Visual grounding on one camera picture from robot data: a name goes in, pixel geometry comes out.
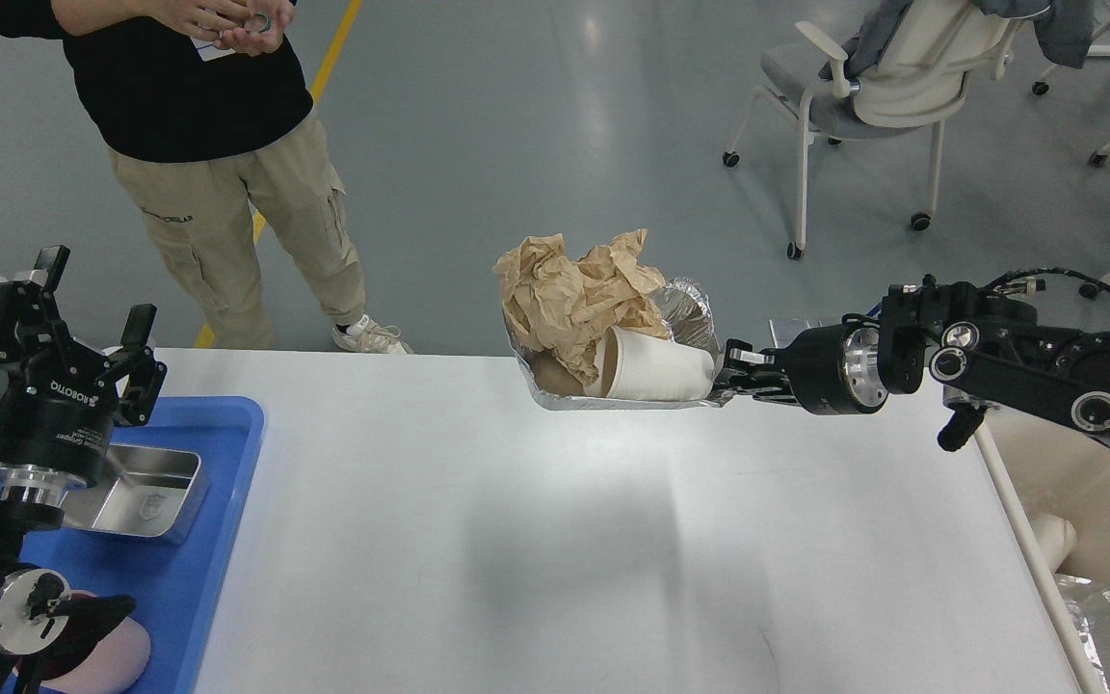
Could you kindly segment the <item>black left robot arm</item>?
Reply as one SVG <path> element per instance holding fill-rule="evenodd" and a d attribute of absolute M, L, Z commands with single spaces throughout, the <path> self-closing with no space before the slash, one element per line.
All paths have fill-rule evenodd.
<path fill-rule="evenodd" d="M 131 308 L 117 351 L 85 346 L 59 313 L 69 250 L 47 247 L 0 281 L 0 690 L 36 693 L 53 658 L 87 654 L 137 610 L 131 596 L 79 599 L 54 570 L 19 557 L 32 532 L 65 521 L 65 494 L 93 487 L 112 432 L 150 421 L 167 365 L 149 336 L 157 306 Z"/>

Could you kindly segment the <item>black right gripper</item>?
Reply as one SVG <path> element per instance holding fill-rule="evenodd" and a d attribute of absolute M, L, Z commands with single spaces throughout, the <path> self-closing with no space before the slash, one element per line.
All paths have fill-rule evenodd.
<path fill-rule="evenodd" d="M 813 414 L 874 414 L 888 400 L 880 374 L 880 330 L 867 322 L 803 331 L 784 348 L 754 348 L 729 338 L 714 378 L 714 398 L 748 395 L 803 406 Z"/>

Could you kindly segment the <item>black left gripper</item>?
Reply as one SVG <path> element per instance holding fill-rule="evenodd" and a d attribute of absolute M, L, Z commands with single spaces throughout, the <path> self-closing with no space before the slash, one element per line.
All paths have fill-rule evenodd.
<path fill-rule="evenodd" d="M 56 290 L 70 249 L 46 247 L 34 268 L 0 281 L 0 499 L 62 502 L 71 491 L 95 487 L 105 467 L 112 429 L 150 421 L 167 365 L 149 339 L 154 304 L 133 305 L 117 352 L 107 358 L 104 381 L 115 395 L 70 388 L 73 339 L 59 315 Z"/>

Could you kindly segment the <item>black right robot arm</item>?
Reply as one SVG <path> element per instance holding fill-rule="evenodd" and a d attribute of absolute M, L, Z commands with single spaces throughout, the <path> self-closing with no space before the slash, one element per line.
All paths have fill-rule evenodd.
<path fill-rule="evenodd" d="M 745 394 L 811 414 L 874 414 L 930 375 L 951 416 L 938 434 L 957 451 L 992 406 L 1031 414 L 1110 449 L 1110 333 L 1043 326 L 1025 293 L 1045 268 L 972 282 L 894 284 L 869 313 L 803 330 L 784 346 L 724 346 L 713 395 Z"/>

